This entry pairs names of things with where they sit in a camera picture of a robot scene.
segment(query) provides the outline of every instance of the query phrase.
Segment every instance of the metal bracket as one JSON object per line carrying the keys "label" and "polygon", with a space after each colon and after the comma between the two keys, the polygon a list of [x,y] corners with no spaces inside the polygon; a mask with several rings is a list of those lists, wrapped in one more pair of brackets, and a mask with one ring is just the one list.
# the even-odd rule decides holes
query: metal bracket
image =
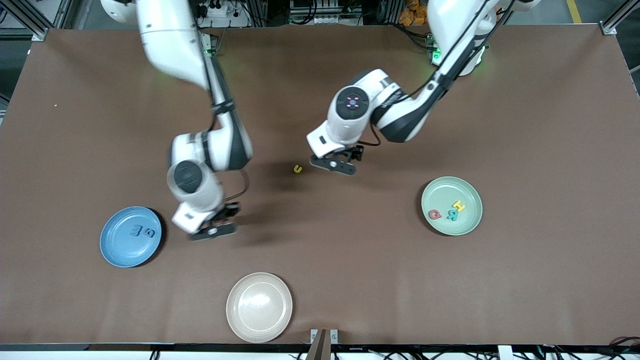
{"label": "metal bracket", "polygon": [[640,0],[627,0],[620,6],[607,20],[600,21],[600,31],[603,35],[615,35],[616,26],[618,26],[630,13],[632,13],[638,6],[640,6]]}
{"label": "metal bracket", "polygon": [[26,0],[0,0],[2,7],[25,28],[33,33],[33,41],[43,41],[47,29],[55,28],[53,23],[42,15],[33,4]]}
{"label": "metal bracket", "polygon": [[31,37],[31,41],[44,41],[47,38],[47,34],[49,33],[49,29],[44,29],[44,33],[41,35],[34,33]]}
{"label": "metal bracket", "polygon": [[[311,343],[314,342],[314,339],[316,338],[317,333],[318,333],[318,329],[311,330]],[[338,344],[338,329],[331,329],[331,331],[329,332],[329,335],[331,337],[331,344]]]}
{"label": "metal bracket", "polygon": [[602,32],[603,35],[616,35],[618,34],[618,32],[616,31],[616,28],[610,28],[607,29],[604,27],[604,21],[600,21],[598,23],[598,25],[600,25],[600,31]]}
{"label": "metal bracket", "polygon": [[331,336],[329,330],[316,330],[316,335],[312,336],[313,341],[307,353],[307,359],[312,360],[330,360],[331,359]]}

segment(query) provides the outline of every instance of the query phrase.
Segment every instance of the green light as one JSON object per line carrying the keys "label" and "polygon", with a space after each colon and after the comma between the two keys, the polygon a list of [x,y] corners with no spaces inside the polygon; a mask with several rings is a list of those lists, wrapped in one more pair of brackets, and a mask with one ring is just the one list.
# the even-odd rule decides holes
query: green light
{"label": "green light", "polygon": [[439,66],[441,61],[442,55],[440,54],[440,48],[435,49],[431,54],[431,62]]}

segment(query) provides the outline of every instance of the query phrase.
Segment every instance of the green plate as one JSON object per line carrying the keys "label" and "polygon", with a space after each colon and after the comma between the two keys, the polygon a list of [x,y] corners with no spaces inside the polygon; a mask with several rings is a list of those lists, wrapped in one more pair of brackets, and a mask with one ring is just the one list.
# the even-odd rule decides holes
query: green plate
{"label": "green plate", "polygon": [[[454,207],[458,201],[458,206],[464,206],[459,212]],[[480,224],[482,218],[482,201],[476,189],[453,176],[439,177],[430,182],[422,193],[421,203],[427,222],[446,235],[468,234]]]}

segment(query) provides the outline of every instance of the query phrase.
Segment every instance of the orange object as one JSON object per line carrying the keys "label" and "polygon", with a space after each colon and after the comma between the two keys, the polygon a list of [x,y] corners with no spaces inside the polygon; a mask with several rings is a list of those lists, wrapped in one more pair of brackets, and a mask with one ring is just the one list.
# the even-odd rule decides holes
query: orange object
{"label": "orange object", "polygon": [[415,10],[420,6],[420,0],[405,0],[405,3],[409,10]]}
{"label": "orange object", "polygon": [[417,9],[415,9],[415,17],[423,17],[423,18],[427,18],[427,6],[426,5],[420,5],[418,6]]}
{"label": "orange object", "polygon": [[398,22],[404,26],[409,26],[413,23],[413,12],[405,10],[400,13],[400,19]]}

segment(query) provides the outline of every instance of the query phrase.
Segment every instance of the black cable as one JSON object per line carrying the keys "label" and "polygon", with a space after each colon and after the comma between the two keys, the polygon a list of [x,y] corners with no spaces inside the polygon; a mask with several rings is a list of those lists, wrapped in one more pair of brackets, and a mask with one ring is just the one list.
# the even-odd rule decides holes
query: black cable
{"label": "black cable", "polygon": [[347,10],[349,10],[350,7],[352,6],[362,6],[362,2],[360,1],[360,3],[358,3],[358,0],[347,0],[347,2],[344,4],[344,6],[342,7],[342,9],[340,10],[340,13],[351,13],[351,12],[347,12]]}
{"label": "black cable", "polygon": [[407,352],[407,354],[411,355],[415,360],[429,360],[429,358],[421,352]]}
{"label": "black cable", "polygon": [[[511,5],[513,5],[513,3],[515,2],[515,0],[511,0],[511,4],[509,5],[509,9],[511,8]],[[462,31],[462,34],[460,34],[460,36],[456,39],[456,42],[453,43],[453,46],[451,47],[451,50],[444,56],[444,58],[442,59],[441,64],[444,64],[445,61],[448,59],[448,57],[451,55],[452,50],[456,48],[456,46],[458,46],[458,44],[460,43],[460,41],[462,40],[462,38],[465,36],[465,34],[467,33],[467,31],[469,31],[469,29],[471,28],[471,25],[473,25],[473,23],[476,21],[476,19],[480,16],[480,13],[482,12],[482,9],[484,8],[485,5],[487,5],[487,3],[489,3],[489,0],[484,0],[484,2],[482,3],[482,5],[480,6],[480,9],[478,9],[478,12],[474,15],[473,19],[471,19],[471,21],[469,22],[469,25],[467,25],[467,27],[465,28],[464,31]],[[498,24],[496,24],[493,29],[489,32],[489,35],[487,35],[486,38],[484,38],[484,42],[483,44],[486,42],[487,39],[489,39],[489,37],[491,36],[491,34],[495,31],[496,28],[498,28],[498,26],[500,26],[500,24],[502,23],[502,19],[500,20],[500,22]],[[467,62],[465,63],[464,66],[466,66],[466,64],[473,58],[473,56],[471,56],[469,58],[469,60],[467,60]],[[417,94],[420,90],[422,90],[425,86],[427,86],[427,84],[429,83],[429,81],[431,81],[431,78],[425,80],[425,82],[418,86],[417,89],[415,89],[412,93],[403,96],[403,97],[399,97],[396,101],[394,101],[394,104],[397,104],[399,102],[403,102],[407,99],[409,99],[410,97],[413,97],[415,94]]]}
{"label": "black cable", "polygon": [[305,25],[308,24],[309,22],[311,22],[311,20],[313,20],[313,18],[316,16],[316,11],[318,10],[318,3],[317,0],[313,0],[313,2],[311,2],[309,4],[309,14],[307,14],[307,17],[305,17],[304,20],[302,20],[301,22],[297,22],[297,21],[291,21],[292,24],[295,25]]}
{"label": "black cable", "polygon": [[473,357],[476,360],[481,360],[478,355],[471,354],[470,352],[463,351],[463,354],[469,355],[470,357]]}
{"label": "black cable", "polygon": [[437,47],[422,45],[420,42],[418,42],[416,39],[413,38],[413,37],[417,37],[417,38],[421,38],[421,39],[425,40],[425,39],[428,38],[428,36],[425,35],[425,34],[414,33],[412,31],[407,30],[403,25],[394,24],[393,22],[388,22],[388,23],[386,23],[384,25],[391,25],[394,28],[402,31],[403,33],[406,34],[406,36],[409,37],[409,40],[411,40],[417,47],[419,47],[421,49],[429,50],[429,51],[436,51],[438,49]]}
{"label": "black cable", "polygon": [[560,351],[558,351],[557,347],[552,347],[554,349],[554,352],[556,353],[556,360],[564,360],[562,354],[560,354]]}
{"label": "black cable", "polygon": [[610,346],[610,347],[615,347],[615,346],[618,346],[618,345],[620,345],[620,344],[624,344],[624,343],[626,343],[627,341],[631,341],[631,340],[640,340],[640,338],[639,338],[639,337],[637,337],[637,336],[629,336],[629,337],[627,337],[627,338],[624,338],[624,339],[618,340],[618,341],[616,341],[615,343],[611,343],[611,344],[609,344],[609,346]]}
{"label": "black cable", "polygon": [[368,13],[361,13],[360,17],[358,18],[358,22],[356,22],[356,26],[360,25],[360,20],[362,20],[363,16],[371,15],[374,12],[375,12],[375,10],[371,10]]}
{"label": "black cable", "polygon": [[573,352],[567,351],[567,350],[559,347],[558,345],[555,345],[555,347],[558,348],[562,352],[566,352],[567,354],[569,354],[569,356],[571,356],[575,360],[582,360],[578,355],[574,354]]}
{"label": "black cable", "polygon": [[[511,8],[513,7],[513,3],[515,3],[515,2],[516,2],[516,0],[511,0],[511,2],[509,3],[509,6],[507,6],[507,10],[504,10],[504,12],[507,12],[507,13],[508,13],[508,12],[510,12],[510,11],[511,11]],[[471,56],[469,56],[469,59],[465,62],[465,64],[464,64],[464,65],[462,65],[462,68],[463,68],[463,69],[467,66],[467,64],[469,64],[469,63],[471,62],[471,59],[473,59],[473,58],[476,56],[476,54],[477,54],[477,53],[479,53],[479,52],[482,50],[482,48],[483,48],[483,47],[484,47],[484,45],[486,44],[487,40],[489,40],[489,38],[491,37],[491,35],[493,35],[493,33],[495,32],[495,30],[496,30],[497,28],[499,28],[499,27],[500,27],[500,25],[502,25],[502,24],[505,22],[505,20],[506,20],[506,19],[507,19],[507,17],[506,17],[506,16],[503,16],[503,17],[501,17],[501,18],[500,18],[500,21],[498,21],[498,23],[493,27],[493,29],[491,29],[491,31],[489,31],[489,34],[487,34],[487,35],[486,35],[486,37],[485,37],[485,38],[484,38],[484,40],[480,43],[480,45],[478,45],[478,46],[476,47],[476,50],[473,52],[473,54],[471,54]]]}
{"label": "black cable", "polygon": [[243,177],[243,180],[244,180],[244,189],[241,192],[239,192],[239,193],[237,193],[235,195],[231,195],[230,197],[226,197],[223,200],[223,202],[227,202],[227,201],[231,201],[231,200],[237,199],[240,196],[244,195],[244,193],[246,193],[247,190],[249,190],[249,185],[251,183],[250,180],[249,180],[249,174],[247,174],[246,171],[243,168],[238,170],[238,171],[240,171],[240,174],[242,174],[242,177]]}
{"label": "black cable", "polygon": [[151,356],[149,356],[149,360],[158,360],[160,359],[160,350],[151,351]]}
{"label": "black cable", "polygon": [[373,136],[375,136],[376,140],[378,141],[377,143],[371,143],[371,142],[364,142],[364,141],[358,141],[358,143],[360,145],[366,145],[366,146],[380,146],[380,144],[382,143],[382,141],[380,141],[380,137],[378,136],[378,134],[376,133],[376,131],[373,129],[373,124],[371,122],[369,122],[369,127],[371,128],[371,132],[373,133]]}
{"label": "black cable", "polygon": [[514,13],[515,12],[512,11],[512,12],[509,12],[507,15],[504,15],[506,16],[506,20],[504,21],[505,24],[509,22],[509,20],[511,20],[511,17],[513,16]]}
{"label": "black cable", "polygon": [[389,353],[387,356],[385,356],[385,358],[384,358],[384,359],[382,359],[382,360],[389,360],[389,359],[391,359],[391,357],[392,357],[393,355],[396,355],[396,354],[398,354],[398,355],[402,356],[402,358],[403,358],[404,360],[409,360],[409,358],[408,358],[408,357],[406,357],[406,356],[404,356],[404,354],[403,354],[403,353],[401,353],[401,352],[396,352],[396,351],[394,351],[394,352],[390,352],[390,353]]}
{"label": "black cable", "polygon": [[242,9],[244,9],[244,11],[246,12],[247,16],[251,17],[251,21],[253,22],[253,24],[251,24],[252,28],[256,28],[256,23],[260,24],[260,22],[257,21],[256,19],[260,19],[260,20],[262,20],[264,22],[267,22],[266,19],[263,19],[263,18],[261,18],[259,16],[256,17],[256,15],[254,15],[252,12],[250,12],[249,9],[247,9],[247,7],[246,7],[246,5],[244,4],[243,1],[240,1],[240,5],[242,6]]}

